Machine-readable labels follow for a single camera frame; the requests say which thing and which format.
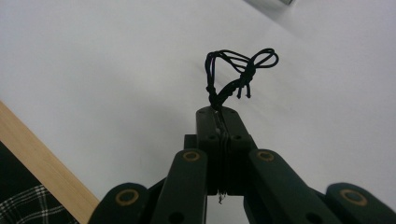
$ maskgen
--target black wire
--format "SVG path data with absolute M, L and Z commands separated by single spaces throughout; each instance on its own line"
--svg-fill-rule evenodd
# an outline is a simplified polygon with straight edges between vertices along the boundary
M 258 63 L 254 61 L 260 55 L 267 55 L 264 59 Z M 275 57 L 273 63 L 266 63 L 272 57 Z M 229 63 L 233 69 L 240 73 L 240 77 L 230 83 L 228 83 L 219 94 L 216 93 L 215 88 L 215 64 L 216 58 L 221 58 L 226 63 Z M 219 51 L 210 52 L 206 56 L 205 70 L 207 74 L 207 87 L 206 90 L 209 92 L 209 102 L 212 108 L 215 110 L 220 110 L 224 102 L 229 96 L 233 95 L 233 92 L 238 89 L 237 97 L 241 98 L 242 89 L 247 87 L 247 98 L 250 98 L 250 81 L 253 79 L 257 68 L 270 68 L 274 67 L 279 62 L 279 57 L 273 49 L 262 49 L 253 57 L 249 58 L 242 54 L 224 49 Z

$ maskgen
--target wooden edge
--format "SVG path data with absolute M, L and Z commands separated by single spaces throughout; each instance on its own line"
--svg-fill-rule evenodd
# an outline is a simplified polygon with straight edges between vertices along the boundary
M 79 223 L 99 201 L 0 101 L 0 140 Z

